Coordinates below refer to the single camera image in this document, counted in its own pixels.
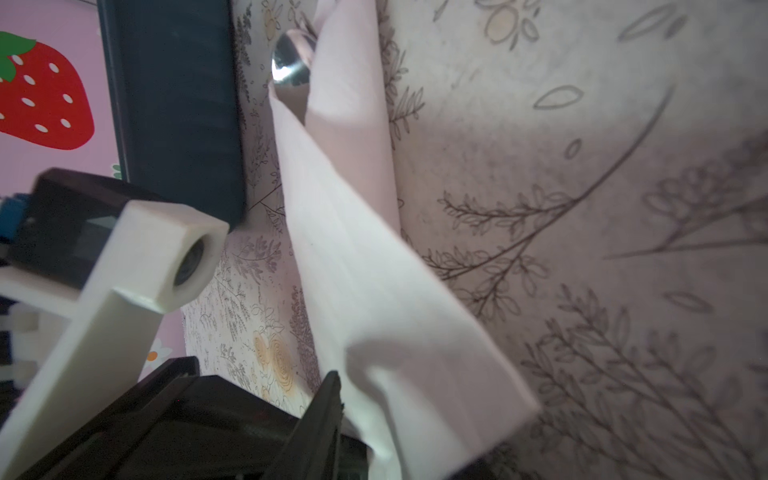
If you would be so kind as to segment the white paper napkin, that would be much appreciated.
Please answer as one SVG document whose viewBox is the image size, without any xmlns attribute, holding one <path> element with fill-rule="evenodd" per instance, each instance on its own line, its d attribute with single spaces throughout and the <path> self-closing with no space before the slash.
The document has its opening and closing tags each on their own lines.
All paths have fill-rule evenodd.
<svg viewBox="0 0 768 480">
<path fill-rule="evenodd" d="M 372 1 L 321 1 L 303 117 L 270 85 L 287 227 L 322 373 L 373 479 L 446 479 L 539 403 L 400 235 Z"/>
</svg>

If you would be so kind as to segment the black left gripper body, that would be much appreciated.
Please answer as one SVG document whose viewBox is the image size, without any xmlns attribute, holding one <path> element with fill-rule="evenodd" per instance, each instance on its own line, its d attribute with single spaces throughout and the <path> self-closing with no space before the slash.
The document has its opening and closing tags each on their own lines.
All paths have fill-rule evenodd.
<svg viewBox="0 0 768 480">
<path fill-rule="evenodd" d="M 170 360 L 22 479 L 258 479 L 297 417 L 191 357 Z"/>
</svg>

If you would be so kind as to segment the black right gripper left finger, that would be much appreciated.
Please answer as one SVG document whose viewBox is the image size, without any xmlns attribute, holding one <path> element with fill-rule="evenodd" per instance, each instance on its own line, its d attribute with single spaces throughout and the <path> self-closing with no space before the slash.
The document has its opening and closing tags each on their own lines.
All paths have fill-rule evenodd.
<svg viewBox="0 0 768 480">
<path fill-rule="evenodd" d="M 262 480 L 337 478 L 343 417 L 340 391 L 339 374 L 330 371 Z"/>
</svg>

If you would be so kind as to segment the silver spoon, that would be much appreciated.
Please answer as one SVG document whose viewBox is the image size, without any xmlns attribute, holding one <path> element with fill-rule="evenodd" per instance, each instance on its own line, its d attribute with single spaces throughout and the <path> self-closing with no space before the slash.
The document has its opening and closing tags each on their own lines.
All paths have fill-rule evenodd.
<svg viewBox="0 0 768 480">
<path fill-rule="evenodd" d="M 305 29 L 284 32 L 272 52 L 271 75 L 276 97 L 305 122 L 316 35 Z"/>
</svg>

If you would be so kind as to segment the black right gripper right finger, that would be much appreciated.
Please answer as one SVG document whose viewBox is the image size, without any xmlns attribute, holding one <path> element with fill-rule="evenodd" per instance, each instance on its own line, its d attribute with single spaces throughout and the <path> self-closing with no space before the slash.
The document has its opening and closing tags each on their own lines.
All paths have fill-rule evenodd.
<svg viewBox="0 0 768 480">
<path fill-rule="evenodd" d="M 462 469 L 452 473 L 448 480 L 496 480 L 497 477 L 492 471 L 489 464 L 483 460 L 478 459 L 471 464 L 466 465 Z"/>
</svg>

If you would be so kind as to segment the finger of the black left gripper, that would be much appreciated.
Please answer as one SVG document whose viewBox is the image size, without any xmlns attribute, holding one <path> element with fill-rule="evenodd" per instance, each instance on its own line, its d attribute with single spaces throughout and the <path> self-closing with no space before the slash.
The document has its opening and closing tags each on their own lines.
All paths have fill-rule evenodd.
<svg viewBox="0 0 768 480">
<path fill-rule="evenodd" d="M 347 435 L 341 435 L 338 452 L 337 480 L 368 479 L 368 447 L 363 442 Z"/>
</svg>

